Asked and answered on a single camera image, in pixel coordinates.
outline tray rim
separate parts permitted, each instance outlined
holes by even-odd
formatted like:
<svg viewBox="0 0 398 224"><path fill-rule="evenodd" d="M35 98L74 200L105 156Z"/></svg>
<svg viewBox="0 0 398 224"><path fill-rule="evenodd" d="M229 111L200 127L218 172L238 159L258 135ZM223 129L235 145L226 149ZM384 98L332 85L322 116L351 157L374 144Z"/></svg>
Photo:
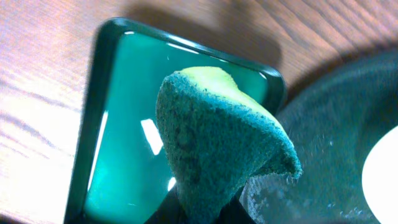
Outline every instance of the tray rim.
<svg viewBox="0 0 398 224"><path fill-rule="evenodd" d="M87 194L88 179L90 177L96 140L106 104L106 96L108 95L113 61L116 56L119 40L127 32L138 32L163 40L164 42L177 44L201 54L227 60L241 67L261 72L268 82L267 92L272 93L272 95L267 94L262 105L266 105L264 107L273 115L279 111L287 98L287 90L282 75L268 65L205 47L137 21L123 17L108 19L96 31L95 44L91 53L91 70L88 78L88 88L85 91L84 108L81 116L81 126L69 186L67 207L63 219L64 223L70 223L76 219L80 219L81 221L81 211Z"/></svg>

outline white round object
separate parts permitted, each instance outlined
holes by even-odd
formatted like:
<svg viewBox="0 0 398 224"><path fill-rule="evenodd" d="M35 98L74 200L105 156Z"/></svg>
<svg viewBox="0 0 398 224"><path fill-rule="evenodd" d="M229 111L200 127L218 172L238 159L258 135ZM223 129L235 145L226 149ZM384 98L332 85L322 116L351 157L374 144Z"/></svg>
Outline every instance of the white round object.
<svg viewBox="0 0 398 224"><path fill-rule="evenodd" d="M398 223L398 126L372 148L362 171L362 188L382 224Z"/></svg>

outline wood grain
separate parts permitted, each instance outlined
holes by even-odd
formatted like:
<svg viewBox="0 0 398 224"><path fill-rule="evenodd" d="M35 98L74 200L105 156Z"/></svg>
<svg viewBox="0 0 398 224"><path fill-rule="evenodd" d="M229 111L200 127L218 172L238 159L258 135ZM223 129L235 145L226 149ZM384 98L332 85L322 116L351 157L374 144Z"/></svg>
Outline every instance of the wood grain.
<svg viewBox="0 0 398 224"><path fill-rule="evenodd" d="M127 16L279 69L290 98L398 43L395 0L0 0L0 214L61 223L93 34Z"/></svg>

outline paint-covered sponge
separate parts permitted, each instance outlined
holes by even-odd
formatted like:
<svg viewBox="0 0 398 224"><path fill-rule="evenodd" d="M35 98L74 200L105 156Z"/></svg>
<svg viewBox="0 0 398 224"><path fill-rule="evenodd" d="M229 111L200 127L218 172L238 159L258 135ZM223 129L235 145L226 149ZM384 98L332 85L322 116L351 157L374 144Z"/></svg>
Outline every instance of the paint-covered sponge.
<svg viewBox="0 0 398 224"><path fill-rule="evenodd" d="M165 77L156 119L190 223L214 221L250 176L302 173L279 122L220 68Z"/></svg>

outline wooden table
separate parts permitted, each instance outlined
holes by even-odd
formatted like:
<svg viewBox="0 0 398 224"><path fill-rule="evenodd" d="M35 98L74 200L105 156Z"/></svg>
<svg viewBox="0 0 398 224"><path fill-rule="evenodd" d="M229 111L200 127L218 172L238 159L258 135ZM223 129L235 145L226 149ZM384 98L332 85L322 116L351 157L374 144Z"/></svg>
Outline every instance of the wooden table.
<svg viewBox="0 0 398 224"><path fill-rule="evenodd" d="M398 42L395 0L0 0L0 214L61 223L96 28L127 16L272 65L290 98Z"/></svg>

